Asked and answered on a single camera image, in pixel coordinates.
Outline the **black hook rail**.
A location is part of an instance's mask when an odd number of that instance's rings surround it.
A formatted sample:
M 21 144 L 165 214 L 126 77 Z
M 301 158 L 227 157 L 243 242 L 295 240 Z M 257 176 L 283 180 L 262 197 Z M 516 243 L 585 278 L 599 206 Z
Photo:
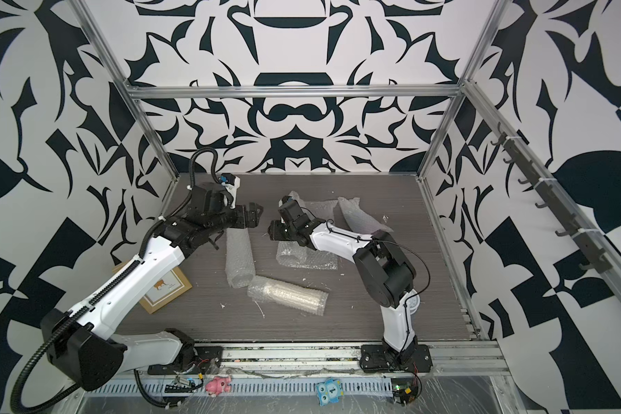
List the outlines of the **black hook rail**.
M 614 269 L 602 231 L 585 216 L 524 139 L 501 132 L 493 145 L 502 147 L 508 154 L 505 163 L 516 166 L 523 174 L 519 184 L 529 186 L 541 198 L 536 208 L 550 210 L 559 222 L 561 228 L 555 234 L 570 238 L 586 257 L 588 263 L 584 269 L 593 269 L 599 274 Z

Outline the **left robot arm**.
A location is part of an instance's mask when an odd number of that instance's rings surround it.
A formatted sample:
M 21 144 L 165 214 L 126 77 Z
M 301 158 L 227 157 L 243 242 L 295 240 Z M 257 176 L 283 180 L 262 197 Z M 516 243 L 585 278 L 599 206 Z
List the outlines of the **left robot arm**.
M 264 209 L 257 203 L 236 203 L 240 181 L 234 174 L 218 175 L 212 164 L 212 181 L 196 184 L 195 161 L 205 153 L 218 157 L 217 151 L 208 147 L 193 153 L 186 198 L 173 212 L 155 220 L 138 253 L 87 298 L 67 312 L 53 309 L 41 321 L 44 343 L 17 377 L 10 396 L 12 412 L 43 412 L 78 389 L 93 391 L 123 371 L 169 365 L 184 355 L 189 340 L 173 329 L 127 337 L 119 336 L 117 328 L 157 281 L 199 247 L 216 245 L 226 229 L 258 226 Z M 47 359 L 73 383 L 46 402 L 27 406 L 22 394 L 41 359 Z

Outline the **wooden picture frame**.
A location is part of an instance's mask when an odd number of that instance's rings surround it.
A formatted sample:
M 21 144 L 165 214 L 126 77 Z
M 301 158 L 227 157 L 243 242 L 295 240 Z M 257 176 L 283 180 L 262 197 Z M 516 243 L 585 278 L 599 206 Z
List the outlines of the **wooden picture frame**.
M 179 267 L 162 275 L 140 299 L 141 307 L 152 315 L 170 304 L 193 286 Z

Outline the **front bubble-wrapped cylinder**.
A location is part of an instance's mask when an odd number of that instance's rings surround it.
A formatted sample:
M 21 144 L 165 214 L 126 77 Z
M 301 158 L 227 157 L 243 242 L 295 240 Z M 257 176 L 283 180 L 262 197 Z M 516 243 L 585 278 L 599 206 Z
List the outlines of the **front bubble-wrapped cylinder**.
M 275 303 L 316 316 L 324 315 L 329 294 L 285 281 L 255 276 L 248 286 L 253 301 Z

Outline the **bubble-wrapped roll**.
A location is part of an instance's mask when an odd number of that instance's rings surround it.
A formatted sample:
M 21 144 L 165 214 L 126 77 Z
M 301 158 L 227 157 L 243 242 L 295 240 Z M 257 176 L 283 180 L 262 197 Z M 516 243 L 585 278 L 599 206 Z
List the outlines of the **bubble-wrapped roll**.
M 227 281 L 232 288 L 247 287 L 255 277 L 255 261 L 247 229 L 227 229 Z

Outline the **left circuit board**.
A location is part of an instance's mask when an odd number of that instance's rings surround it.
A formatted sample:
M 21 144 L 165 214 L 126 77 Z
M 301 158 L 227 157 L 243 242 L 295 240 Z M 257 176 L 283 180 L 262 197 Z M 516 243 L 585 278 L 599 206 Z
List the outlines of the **left circuit board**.
M 165 393 L 195 393 L 204 387 L 204 378 L 185 379 L 177 377 L 173 383 L 165 385 Z

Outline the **bubble-wrapped purple item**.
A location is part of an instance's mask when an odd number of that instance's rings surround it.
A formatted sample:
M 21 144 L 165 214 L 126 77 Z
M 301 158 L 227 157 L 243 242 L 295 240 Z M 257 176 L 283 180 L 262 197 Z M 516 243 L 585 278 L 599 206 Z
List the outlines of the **bubble-wrapped purple item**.
M 343 217 L 348 227 L 355 233 L 374 234 L 381 230 L 393 233 L 393 230 L 386 224 L 378 222 L 374 217 L 370 216 L 361 209 L 360 198 L 347 199 L 339 197 L 338 205 L 341 209 Z

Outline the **blue toy figure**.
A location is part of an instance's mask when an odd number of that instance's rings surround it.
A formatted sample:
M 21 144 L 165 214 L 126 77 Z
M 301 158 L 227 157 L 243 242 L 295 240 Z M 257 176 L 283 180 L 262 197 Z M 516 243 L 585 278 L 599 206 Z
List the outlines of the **blue toy figure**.
M 343 396 L 343 385 L 338 379 L 327 379 L 316 384 L 316 394 L 320 406 L 334 404 Z

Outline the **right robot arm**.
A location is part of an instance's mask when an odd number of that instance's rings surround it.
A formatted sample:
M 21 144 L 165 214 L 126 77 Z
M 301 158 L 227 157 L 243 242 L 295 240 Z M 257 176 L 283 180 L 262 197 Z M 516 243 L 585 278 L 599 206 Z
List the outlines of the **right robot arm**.
M 358 234 L 307 212 L 298 201 L 285 196 L 279 202 L 279 220 L 268 227 L 273 241 L 293 242 L 303 248 L 326 252 L 352 262 L 369 296 L 381 307 L 385 350 L 400 362 L 417 348 L 412 327 L 412 301 L 417 271 L 405 255 L 407 249 L 383 230 Z

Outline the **right circuit board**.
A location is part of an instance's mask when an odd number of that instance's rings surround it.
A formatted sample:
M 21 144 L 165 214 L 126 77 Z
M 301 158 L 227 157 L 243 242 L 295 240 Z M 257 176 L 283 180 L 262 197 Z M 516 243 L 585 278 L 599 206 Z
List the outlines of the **right circuit board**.
M 393 381 L 393 403 L 407 406 L 413 403 L 422 393 L 423 386 L 417 379 L 414 381 Z

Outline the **circuit board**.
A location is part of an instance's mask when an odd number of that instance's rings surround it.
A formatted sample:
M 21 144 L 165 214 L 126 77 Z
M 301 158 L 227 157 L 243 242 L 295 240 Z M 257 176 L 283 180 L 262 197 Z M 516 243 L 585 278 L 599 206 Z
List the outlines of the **circuit board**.
M 177 377 L 173 383 L 165 385 L 165 393 L 195 393 L 204 387 L 204 378 L 185 379 Z
M 413 403 L 422 393 L 423 386 L 417 379 L 414 381 L 393 381 L 393 403 L 407 406 Z

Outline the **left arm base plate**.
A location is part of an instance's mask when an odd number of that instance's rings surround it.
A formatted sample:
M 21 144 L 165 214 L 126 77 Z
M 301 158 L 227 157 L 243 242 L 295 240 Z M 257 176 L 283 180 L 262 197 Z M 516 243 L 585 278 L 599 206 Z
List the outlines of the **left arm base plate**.
M 221 366 L 223 351 L 219 346 L 185 345 L 173 362 L 167 365 L 151 365 L 147 368 L 147 374 L 208 374 Z

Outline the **bubble wrap around vase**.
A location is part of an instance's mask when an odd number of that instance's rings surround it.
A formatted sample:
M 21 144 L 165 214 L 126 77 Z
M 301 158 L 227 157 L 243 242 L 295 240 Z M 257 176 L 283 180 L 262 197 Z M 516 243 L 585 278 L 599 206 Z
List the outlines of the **bubble wrap around vase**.
M 291 191 L 289 196 L 298 201 L 305 211 L 309 211 L 314 217 L 324 220 L 335 218 L 334 209 L 338 201 L 328 200 L 319 202 L 305 202 L 296 191 Z M 301 247 L 294 241 L 280 241 L 276 254 L 279 265 L 291 268 L 311 269 L 311 270 L 336 270 L 338 265 L 337 256 L 317 251 L 311 248 Z

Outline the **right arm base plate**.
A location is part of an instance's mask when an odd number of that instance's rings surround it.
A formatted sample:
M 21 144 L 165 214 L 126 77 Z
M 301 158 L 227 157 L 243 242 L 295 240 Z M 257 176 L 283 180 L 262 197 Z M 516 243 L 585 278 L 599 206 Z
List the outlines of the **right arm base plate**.
M 359 366 L 365 373 L 429 373 L 434 364 L 427 345 L 412 343 L 402 352 L 385 344 L 362 345 Z

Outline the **pink toy figure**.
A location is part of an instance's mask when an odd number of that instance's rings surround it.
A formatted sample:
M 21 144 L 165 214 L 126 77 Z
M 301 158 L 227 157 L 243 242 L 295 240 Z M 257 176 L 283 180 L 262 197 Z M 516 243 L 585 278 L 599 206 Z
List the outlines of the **pink toy figure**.
M 215 376 L 205 385 L 205 392 L 208 396 L 215 398 L 224 393 L 230 393 L 232 389 L 232 379 L 229 376 Z

